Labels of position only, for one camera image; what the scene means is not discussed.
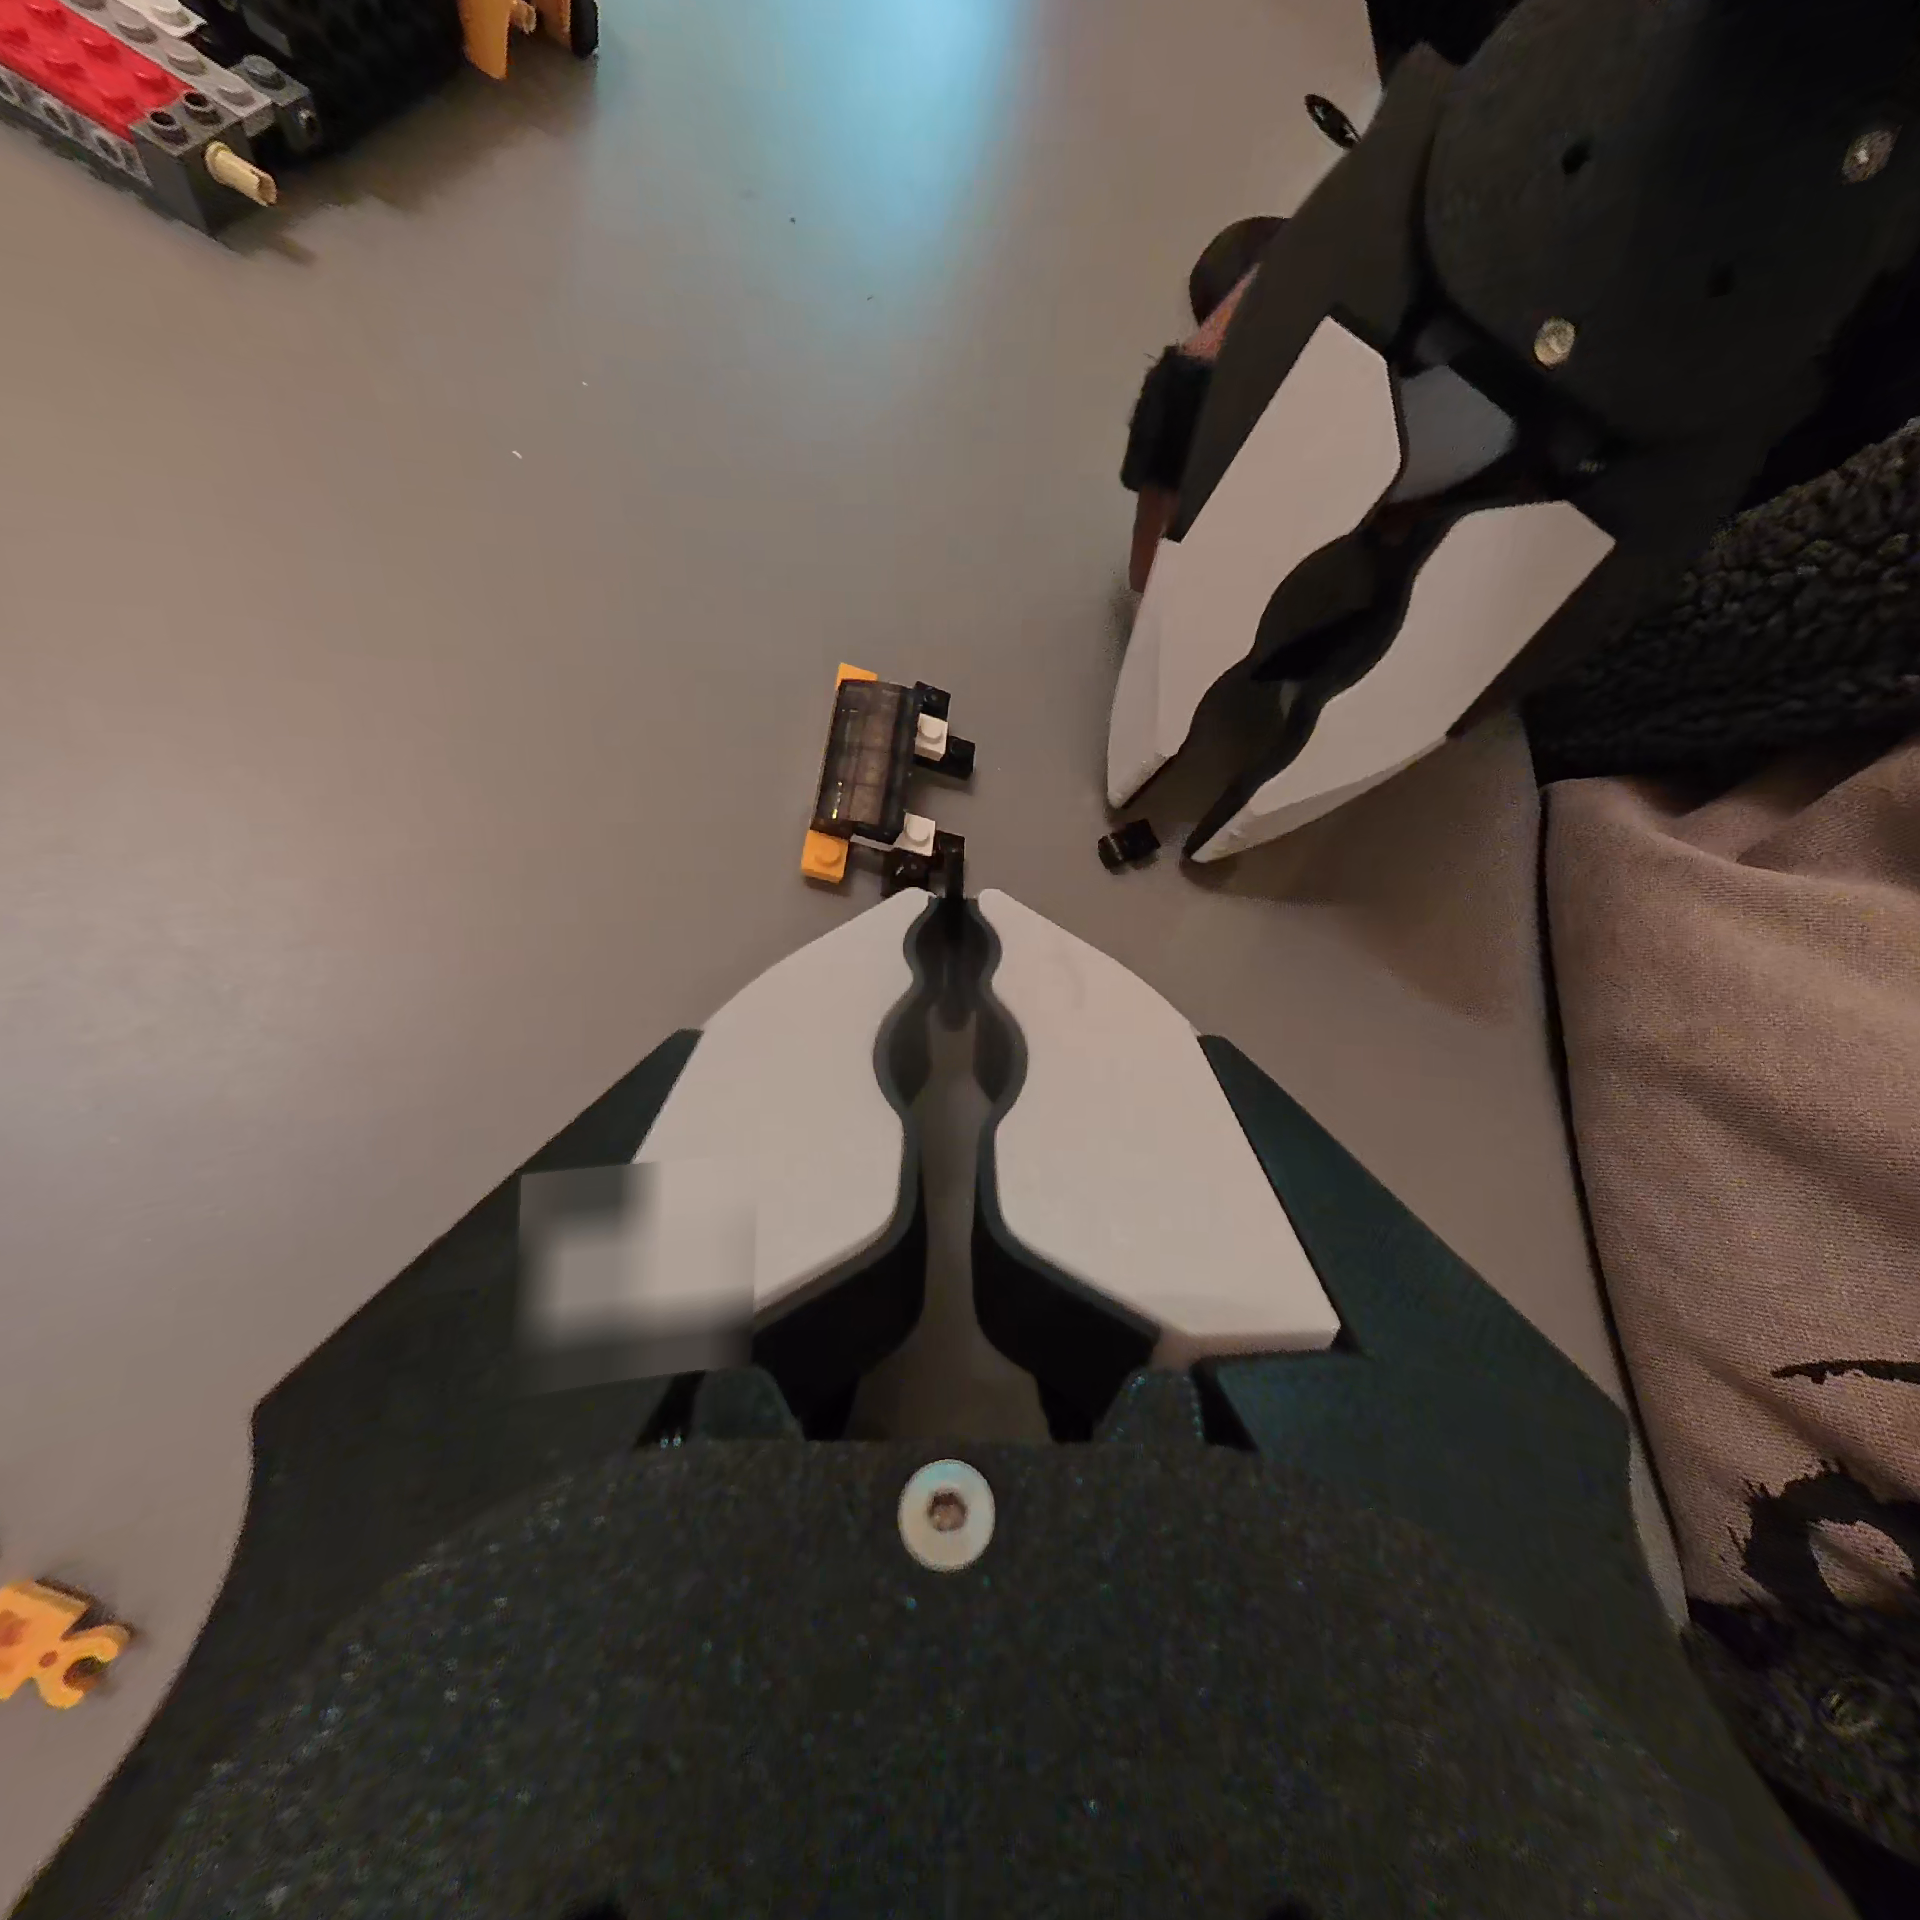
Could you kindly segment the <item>large lego vehicle build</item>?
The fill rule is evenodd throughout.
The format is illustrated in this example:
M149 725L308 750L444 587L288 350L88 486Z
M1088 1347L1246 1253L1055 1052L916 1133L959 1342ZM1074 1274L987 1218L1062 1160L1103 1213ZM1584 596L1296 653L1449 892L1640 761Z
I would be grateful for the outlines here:
M461 69L596 37L596 3L4 3L4 124L220 237Z

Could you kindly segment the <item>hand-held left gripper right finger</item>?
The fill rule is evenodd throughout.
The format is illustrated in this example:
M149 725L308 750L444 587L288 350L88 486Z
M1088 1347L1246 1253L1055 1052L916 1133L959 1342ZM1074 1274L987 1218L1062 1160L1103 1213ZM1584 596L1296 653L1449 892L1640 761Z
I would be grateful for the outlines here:
M1024 1372L1187 1367L1339 1338L1197 1028L1000 890L987 934L990 1131L977 1317Z

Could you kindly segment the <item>person's right hand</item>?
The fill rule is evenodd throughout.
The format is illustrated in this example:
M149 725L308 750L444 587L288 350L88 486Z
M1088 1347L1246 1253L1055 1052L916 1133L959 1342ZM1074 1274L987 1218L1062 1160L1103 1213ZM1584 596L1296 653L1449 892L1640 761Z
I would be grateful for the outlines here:
M1253 279L1256 265L1246 262L1234 281L1204 281L1201 294L1218 294L1218 301L1211 301L1195 331L1182 343L1161 350L1143 376L1120 462L1120 484L1137 500L1127 562L1127 585L1137 596L1147 587L1159 545L1171 527L1195 431L1211 397L1211 368Z

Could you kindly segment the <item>orange lego bracket piece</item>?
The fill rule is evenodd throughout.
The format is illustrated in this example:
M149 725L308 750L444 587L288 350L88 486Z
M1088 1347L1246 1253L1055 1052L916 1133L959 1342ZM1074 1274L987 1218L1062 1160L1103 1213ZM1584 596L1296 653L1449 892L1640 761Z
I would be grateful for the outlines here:
M35 1692L46 1708L72 1712L132 1642L133 1629L97 1616L85 1595L4 1585L4 1703Z

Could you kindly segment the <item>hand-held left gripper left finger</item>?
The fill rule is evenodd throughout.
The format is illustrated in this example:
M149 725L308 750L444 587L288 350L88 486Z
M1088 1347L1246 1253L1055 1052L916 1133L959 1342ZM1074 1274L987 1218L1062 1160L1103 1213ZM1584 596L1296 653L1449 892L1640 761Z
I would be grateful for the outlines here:
M878 1058L928 912L928 892L883 898L736 993L638 1146L638 1167L713 1163L750 1204L758 1312L797 1308L899 1214L904 1116Z

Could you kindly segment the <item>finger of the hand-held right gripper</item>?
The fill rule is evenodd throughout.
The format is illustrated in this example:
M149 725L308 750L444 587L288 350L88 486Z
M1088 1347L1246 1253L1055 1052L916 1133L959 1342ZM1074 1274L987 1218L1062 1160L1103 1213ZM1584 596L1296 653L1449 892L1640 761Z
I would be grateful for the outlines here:
M1566 500L1455 518L1417 567L1384 656L1316 710L1283 769L1244 800L1223 797L1221 822L1191 830L1187 859L1271 846L1438 750L1614 545Z
M1159 545L1118 677L1107 803L1132 803L1182 756L1218 687L1263 713L1252 659L1283 583L1373 509L1403 508L1407 464L1438 476L1440 462L1460 457L1460 431L1505 423L1453 368L1403 385L1382 353L1322 320L1184 535Z

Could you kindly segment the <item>small lego windshield assembly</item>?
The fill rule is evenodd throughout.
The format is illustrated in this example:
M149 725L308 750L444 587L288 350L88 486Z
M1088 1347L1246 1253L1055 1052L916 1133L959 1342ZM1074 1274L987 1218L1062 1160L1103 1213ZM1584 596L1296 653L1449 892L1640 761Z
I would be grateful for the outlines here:
M821 890L850 880L856 850L878 859L883 895L932 892L937 822L911 808L916 777L969 784L977 746L950 725L950 691L887 684L842 663L799 875Z

